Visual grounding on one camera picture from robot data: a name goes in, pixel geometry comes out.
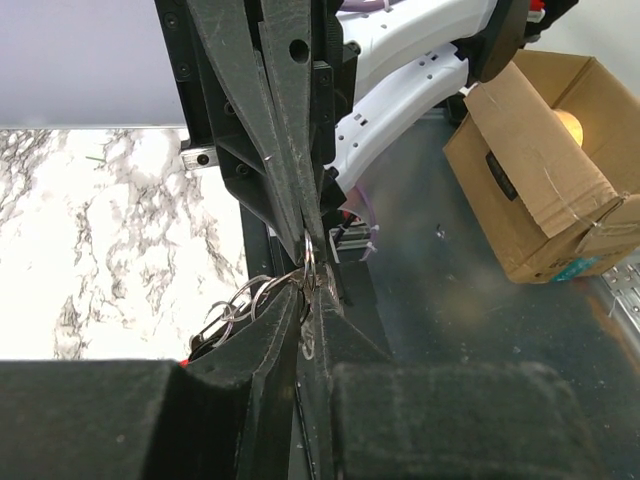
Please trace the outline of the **red handled key organizer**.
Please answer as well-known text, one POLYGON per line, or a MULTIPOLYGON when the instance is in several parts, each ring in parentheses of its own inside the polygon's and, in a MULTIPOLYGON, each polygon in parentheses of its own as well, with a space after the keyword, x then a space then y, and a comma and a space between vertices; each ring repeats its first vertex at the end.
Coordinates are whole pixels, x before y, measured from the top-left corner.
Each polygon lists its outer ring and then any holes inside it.
POLYGON ((279 275, 256 275, 228 298, 215 301, 205 315, 205 326, 190 338, 189 356, 179 362, 186 368, 198 358, 221 347, 246 323, 252 324, 266 312, 269 303, 286 287, 293 286, 302 301, 298 323, 303 326, 312 311, 313 296, 321 285, 316 248, 308 231, 304 232, 302 266, 279 275))

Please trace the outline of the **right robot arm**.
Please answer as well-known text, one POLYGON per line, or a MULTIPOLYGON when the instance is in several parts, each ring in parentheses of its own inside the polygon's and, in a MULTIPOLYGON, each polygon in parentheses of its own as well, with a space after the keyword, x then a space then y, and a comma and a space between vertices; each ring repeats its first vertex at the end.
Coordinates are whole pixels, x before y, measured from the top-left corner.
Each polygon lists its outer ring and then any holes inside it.
POLYGON ((527 1, 159 1, 196 170, 270 227, 295 264, 325 255, 323 213, 423 113, 495 78, 527 1))

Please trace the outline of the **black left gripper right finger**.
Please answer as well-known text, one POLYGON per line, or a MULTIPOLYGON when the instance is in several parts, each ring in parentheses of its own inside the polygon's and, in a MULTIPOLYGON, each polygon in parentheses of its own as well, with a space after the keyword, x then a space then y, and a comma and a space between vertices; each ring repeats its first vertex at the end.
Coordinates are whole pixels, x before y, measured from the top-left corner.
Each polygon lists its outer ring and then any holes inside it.
POLYGON ((603 479, 568 384, 540 363, 397 364, 317 288, 305 340, 322 479, 603 479))

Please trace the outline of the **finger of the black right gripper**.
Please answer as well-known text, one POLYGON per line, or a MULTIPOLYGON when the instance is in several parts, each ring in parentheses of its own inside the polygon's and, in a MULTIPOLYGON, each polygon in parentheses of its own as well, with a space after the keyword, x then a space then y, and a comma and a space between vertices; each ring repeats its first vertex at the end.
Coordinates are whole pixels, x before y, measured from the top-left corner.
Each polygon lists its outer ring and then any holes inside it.
POLYGON ((309 1, 263 1, 260 27, 267 77, 284 153, 287 252, 303 256, 304 232, 320 243, 323 229, 311 159, 312 28, 309 1))
POLYGON ((303 221, 291 192, 285 143, 264 62, 252 43, 245 4, 190 1, 188 8, 223 100, 240 123, 235 132, 216 129, 216 145, 254 170, 247 178, 234 174, 226 188, 274 230, 292 259, 299 260, 303 221))

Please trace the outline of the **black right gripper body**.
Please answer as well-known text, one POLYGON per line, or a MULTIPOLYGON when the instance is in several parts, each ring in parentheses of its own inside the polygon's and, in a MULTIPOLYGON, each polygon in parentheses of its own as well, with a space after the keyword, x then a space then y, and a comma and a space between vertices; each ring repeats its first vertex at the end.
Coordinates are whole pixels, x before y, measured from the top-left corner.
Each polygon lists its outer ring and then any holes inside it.
POLYGON ((188 138, 186 168, 219 165, 226 189, 279 235, 320 235, 337 198, 326 166, 352 108, 356 52, 338 1, 159 1, 188 138))

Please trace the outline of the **cardboard box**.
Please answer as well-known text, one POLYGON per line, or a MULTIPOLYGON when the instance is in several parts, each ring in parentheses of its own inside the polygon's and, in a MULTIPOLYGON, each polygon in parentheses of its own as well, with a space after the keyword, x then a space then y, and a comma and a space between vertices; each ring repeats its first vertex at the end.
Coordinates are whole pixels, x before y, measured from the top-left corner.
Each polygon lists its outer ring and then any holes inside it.
POLYGON ((601 274, 639 244, 639 100, 597 59, 520 51, 445 155, 507 277, 601 274))

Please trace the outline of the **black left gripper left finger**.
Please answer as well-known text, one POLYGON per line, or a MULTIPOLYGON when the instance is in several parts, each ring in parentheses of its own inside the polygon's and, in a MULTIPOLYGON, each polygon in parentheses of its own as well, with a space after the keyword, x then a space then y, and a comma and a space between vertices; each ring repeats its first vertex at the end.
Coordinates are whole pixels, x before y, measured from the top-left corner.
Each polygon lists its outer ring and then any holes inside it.
POLYGON ((174 361, 5 361, 5 479, 287 475, 303 298, 284 287, 208 354, 174 361))

